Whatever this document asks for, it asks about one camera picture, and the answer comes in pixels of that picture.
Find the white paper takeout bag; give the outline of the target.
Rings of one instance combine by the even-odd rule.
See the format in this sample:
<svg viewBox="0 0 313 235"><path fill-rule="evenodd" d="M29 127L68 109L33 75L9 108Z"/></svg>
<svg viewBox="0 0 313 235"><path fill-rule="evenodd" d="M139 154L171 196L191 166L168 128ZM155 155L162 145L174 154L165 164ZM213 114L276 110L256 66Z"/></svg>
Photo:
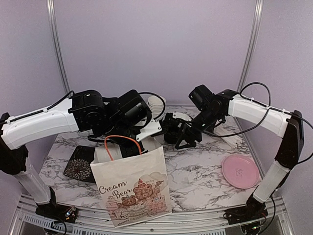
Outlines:
<svg viewBox="0 0 313 235"><path fill-rule="evenodd" d="M119 145L97 147L91 170L103 204L116 228L172 213L163 146L142 141L140 154L123 158Z"/></svg>

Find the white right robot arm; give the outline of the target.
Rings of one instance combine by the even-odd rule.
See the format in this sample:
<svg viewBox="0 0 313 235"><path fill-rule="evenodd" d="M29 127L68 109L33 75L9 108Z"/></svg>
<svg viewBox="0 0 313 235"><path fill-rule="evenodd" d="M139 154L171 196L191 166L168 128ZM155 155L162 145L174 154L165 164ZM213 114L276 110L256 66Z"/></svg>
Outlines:
<svg viewBox="0 0 313 235"><path fill-rule="evenodd" d="M274 108L271 101L264 104L248 98L242 92L226 89L220 93L212 93L205 85L197 86L190 94L190 100L199 110L199 114L191 120L183 120L182 134L184 141L201 142L202 135L214 136L213 129L218 120L231 116L248 121L252 127L240 134L263 127L282 141L273 164L250 197L249 203L243 207L242 215L253 219L261 212L261 203L270 196L287 179L291 170L298 165L304 146L304 119L301 112L293 112Z"/></svg>

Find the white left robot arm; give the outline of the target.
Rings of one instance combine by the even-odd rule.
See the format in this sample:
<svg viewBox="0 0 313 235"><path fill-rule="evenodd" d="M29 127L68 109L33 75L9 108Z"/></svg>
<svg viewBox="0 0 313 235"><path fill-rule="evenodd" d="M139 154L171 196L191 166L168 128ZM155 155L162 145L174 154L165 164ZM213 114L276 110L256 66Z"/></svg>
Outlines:
<svg viewBox="0 0 313 235"><path fill-rule="evenodd" d="M67 132L92 131L92 137L129 137L136 142L152 119L151 110L136 90L105 98L98 91L69 92L56 103L20 116L0 118L0 169L13 175L50 217L62 207L54 192L33 170L26 144Z"/></svg>

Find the stack of black lids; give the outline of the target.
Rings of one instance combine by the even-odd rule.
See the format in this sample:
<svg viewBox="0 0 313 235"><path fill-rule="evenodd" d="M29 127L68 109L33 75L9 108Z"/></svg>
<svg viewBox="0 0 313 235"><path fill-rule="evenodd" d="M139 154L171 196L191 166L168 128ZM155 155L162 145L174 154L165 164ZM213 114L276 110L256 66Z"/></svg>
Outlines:
<svg viewBox="0 0 313 235"><path fill-rule="evenodd" d="M164 140L168 144L180 144L181 143L182 131L178 127L171 127L164 134Z"/></svg>

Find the stack of paper cups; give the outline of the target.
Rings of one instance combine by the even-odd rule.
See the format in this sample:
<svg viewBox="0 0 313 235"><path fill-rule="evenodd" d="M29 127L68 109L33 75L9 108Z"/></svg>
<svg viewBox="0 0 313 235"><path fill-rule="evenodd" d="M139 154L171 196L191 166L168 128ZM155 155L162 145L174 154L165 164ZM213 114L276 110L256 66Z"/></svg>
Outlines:
<svg viewBox="0 0 313 235"><path fill-rule="evenodd" d="M166 109L166 99L161 97L161 99L155 95L152 95L148 98L148 107L152 112L153 119L161 120L164 117L165 109Z"/></svg>

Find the black floral tray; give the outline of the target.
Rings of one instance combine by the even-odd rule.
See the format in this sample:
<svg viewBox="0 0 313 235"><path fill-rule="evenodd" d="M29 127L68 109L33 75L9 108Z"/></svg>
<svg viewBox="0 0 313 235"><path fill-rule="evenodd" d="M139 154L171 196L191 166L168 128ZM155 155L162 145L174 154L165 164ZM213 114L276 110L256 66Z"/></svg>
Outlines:
<svg viewBox="0 0 313 235"><path fill-rule="evenodd" d="M72 153L63 174L71 179L95 184L95 179L90 166L90 163L94 161L94 153L94 147L77 146Z"/></svg>

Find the pink plastic plate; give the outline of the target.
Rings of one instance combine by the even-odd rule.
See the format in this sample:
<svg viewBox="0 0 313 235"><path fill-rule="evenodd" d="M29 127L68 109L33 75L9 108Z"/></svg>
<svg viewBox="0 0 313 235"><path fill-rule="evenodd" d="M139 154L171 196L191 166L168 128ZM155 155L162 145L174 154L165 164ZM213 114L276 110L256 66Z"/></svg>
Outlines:
<svg viewBox="0 0 313 235"><path fill-rule="evenodd" d="M239 189L255 187L260 180L258 167L252 158L239 154L223 159L222 174L230 185Z"/></svg>

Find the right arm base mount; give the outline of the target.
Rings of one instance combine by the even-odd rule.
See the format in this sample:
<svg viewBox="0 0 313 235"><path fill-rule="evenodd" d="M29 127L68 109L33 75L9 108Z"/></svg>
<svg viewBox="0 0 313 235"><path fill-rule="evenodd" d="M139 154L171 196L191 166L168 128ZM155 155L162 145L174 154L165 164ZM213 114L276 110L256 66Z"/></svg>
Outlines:
<svg viewBox="0 0 313 235"><path fill-rule="evenodd" d="M253 195L248 198L245 206L227 209L223 214L229 225L266 218L267 216L268 211L265 203L260 203Z"/></svg>

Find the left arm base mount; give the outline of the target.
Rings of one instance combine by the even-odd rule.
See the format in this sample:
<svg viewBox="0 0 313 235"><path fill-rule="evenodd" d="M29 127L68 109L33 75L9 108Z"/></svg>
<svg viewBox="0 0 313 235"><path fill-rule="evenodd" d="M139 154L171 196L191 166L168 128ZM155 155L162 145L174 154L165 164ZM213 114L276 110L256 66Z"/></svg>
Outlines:
<svg viewBox="0 0 313 235"><path fill-rule="evenodd" d="M55 192L50 189L50 200L47 204L37 205L35 213L61 222L75 223L78 209L75 206L61 205L56 202Z"/></svg>

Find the aluminium table edge rail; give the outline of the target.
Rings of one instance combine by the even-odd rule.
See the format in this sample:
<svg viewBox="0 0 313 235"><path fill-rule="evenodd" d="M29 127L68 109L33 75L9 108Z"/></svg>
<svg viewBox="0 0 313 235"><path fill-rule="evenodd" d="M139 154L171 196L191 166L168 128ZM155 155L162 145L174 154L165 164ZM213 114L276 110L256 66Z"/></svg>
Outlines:
<svg viewBox="0 0 313 235"><path fill-rule="evenodd" d="M74 223L56 223L37 215L30 196L22 195L10 235L292 235L294 230L282 198L267 201L267 217L230 224L224 210L174 212L143 223L116 228L106 210L78 207Z"/></svg>

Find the right aluminium frame post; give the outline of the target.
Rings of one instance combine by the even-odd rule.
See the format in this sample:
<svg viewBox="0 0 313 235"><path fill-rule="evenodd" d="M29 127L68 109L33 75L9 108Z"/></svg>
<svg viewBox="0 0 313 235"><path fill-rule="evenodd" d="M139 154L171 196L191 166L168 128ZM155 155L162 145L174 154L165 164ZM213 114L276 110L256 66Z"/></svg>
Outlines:
<svg viewBox="0 0 313 235"><path fill-rule="evenodd" d="M237 90L240 91L246 84L252 57L256 48L257 39L260 31L260 24L262 19L262 12L263 12L264 1L263 0L256 0L255 1L255 9L254 9L254 16L252 21L251 33L248 42L248 47L246 51L246 57L244 60L239 84Z"/></svg>

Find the aluminium frame post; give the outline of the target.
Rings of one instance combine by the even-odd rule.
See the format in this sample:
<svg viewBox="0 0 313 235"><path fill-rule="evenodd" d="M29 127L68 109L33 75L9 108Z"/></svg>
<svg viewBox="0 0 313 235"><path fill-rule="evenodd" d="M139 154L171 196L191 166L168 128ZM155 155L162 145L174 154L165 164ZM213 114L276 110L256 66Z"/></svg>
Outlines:
<svg viewBox="0 0 313 235"><path fill-rule="evenodd" d="M65 90L65 93L68 93L70 91L70 85L69 85L69 81L67 78L67 73L66 73L66 69L65 69L63 57L62 57L62 51L61 51L61 45L60 45L57 21L56 21L56 15L55 15L54 1L47 0L46 5L47 5L48 19L49 19L49 24L50 24L50 30L51 30L56 60L58 64L59 73L61 76L61 82Z"/></svg>
<svg viewBox="0 0 313 235"><path fill-rule="evenodd" d="M263 12L264 1L263 0L256 0L255 1L255 9L254 9L254 16L252 21L251 33L248 42L248 47L246 51L246 57L244 60L239 84L237 90L240 91L246 84L252 57L256 48L257 39L260 31L260 24L262 19L262 12Z"/></svg>

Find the left aluminium frame post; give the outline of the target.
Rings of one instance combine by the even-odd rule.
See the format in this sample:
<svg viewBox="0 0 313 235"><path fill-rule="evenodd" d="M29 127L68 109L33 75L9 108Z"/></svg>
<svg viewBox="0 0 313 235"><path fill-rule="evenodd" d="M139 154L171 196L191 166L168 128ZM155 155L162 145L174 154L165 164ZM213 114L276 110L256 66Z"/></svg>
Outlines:
<svg viewBox="0 0 313 235"><path fill-rule="evenodd" d="M48 19L49 19L49 24L50 24L50 30L51 30L56 60L58 64L59 73L61 76L61 82L65 90L65 93L68 93L70 91L70 85L69 85L69 81L67 78L67 73L66 73L66 69L65 69L63 57L62 57L62 51L61 51L61 45L60 45L57 21L56 21L56 15L55 15L54 1L47 0L46 5L47 5Z"/></svg>

